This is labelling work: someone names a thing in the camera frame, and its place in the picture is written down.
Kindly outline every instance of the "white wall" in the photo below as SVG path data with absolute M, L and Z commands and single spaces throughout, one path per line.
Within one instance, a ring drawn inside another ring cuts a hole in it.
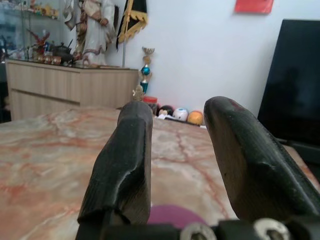
M 121 11 L 125 2 L 114 0 Z M 226 96 L 258 114 L 282 20 L 320 19 L 320 0 L 274 0 L 269 15 L 235 14 L 235 3 L 147 0 L 149 24 L 129 40 L 126 66 L 140 69 L 142 46 L 155 48 L 149 96 L 191 111 Z M 108 52 L 121 66 L 122 46 Z

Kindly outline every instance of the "red paper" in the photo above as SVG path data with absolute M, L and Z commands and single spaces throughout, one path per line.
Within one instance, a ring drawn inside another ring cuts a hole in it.
M 237 0 L 235 4 L 236 13 L 271 13 L 274 0 Z

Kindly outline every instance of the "orange ball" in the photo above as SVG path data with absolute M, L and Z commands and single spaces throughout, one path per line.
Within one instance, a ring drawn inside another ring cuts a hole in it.
M 193 111 L 188 116 L 188 123 L 201 125 L 204 121 L 204 115 L 200 111 Z

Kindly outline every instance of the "black monitor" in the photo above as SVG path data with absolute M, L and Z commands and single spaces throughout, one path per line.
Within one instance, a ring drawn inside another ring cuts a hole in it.
M 320 21 L 283 20 L 258 119 L 276 138 L 320 146 Z

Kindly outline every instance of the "marble table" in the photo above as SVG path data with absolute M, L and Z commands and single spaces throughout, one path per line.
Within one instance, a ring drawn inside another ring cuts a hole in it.
M 0 125 L 0 240 L 75 238 L 93 164 L 118 114 L 85 108 Z M 155 119 L 151 167 L 154 206 L 182 206 L 211 225 L 236 218 L 206 129 Z

